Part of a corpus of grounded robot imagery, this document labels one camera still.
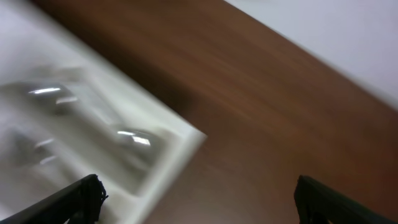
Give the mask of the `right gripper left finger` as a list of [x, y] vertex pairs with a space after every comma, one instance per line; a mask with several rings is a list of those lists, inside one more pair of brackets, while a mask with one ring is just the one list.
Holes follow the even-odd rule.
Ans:
[[108, 198], [96, 174], [90, 174], [36, 204], [1, 220], [1, 224], [95, 224]]

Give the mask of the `silver tablespoon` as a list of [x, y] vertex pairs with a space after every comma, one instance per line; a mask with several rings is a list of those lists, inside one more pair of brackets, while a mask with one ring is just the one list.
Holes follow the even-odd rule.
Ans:
[[1, 86], [1, 94], [17, 110], [63, 116], [74, 110], [78, 97], [57, 82], [14, 82]]
[[57, 82], [65, 85], [79, 99], [74, 110], [65, 114], [96, 131], [99, 136], [137, 156], [151, 158], [158, 154], [160, 137], [144, 129], [132, 128], [116, 110], [106, 94], [90, 82], [80, 68], [49, 70], [40, 68], [38, 77], [22, 82]]

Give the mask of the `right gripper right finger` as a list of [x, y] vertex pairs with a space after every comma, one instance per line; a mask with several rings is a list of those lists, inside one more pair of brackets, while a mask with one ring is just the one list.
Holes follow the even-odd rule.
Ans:
[[294, 192], [300, 224], [397, 224], [307, 175]]

